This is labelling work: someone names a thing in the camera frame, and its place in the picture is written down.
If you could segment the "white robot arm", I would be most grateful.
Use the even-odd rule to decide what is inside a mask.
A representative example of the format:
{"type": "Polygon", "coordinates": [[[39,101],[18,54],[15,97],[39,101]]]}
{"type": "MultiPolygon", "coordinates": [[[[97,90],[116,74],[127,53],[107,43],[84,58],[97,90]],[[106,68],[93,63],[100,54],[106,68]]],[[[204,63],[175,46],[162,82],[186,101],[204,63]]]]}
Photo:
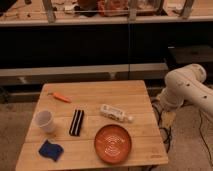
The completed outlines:
{"type": "Polygon", "coordinates": [[[164,78],[166,87],[159,95],[160,104],[166,111],[183,105],[185,100],[213,118],[213,89],[203,84],[206,71],[199,64],[190,64],[168,72],[164,78]]]}

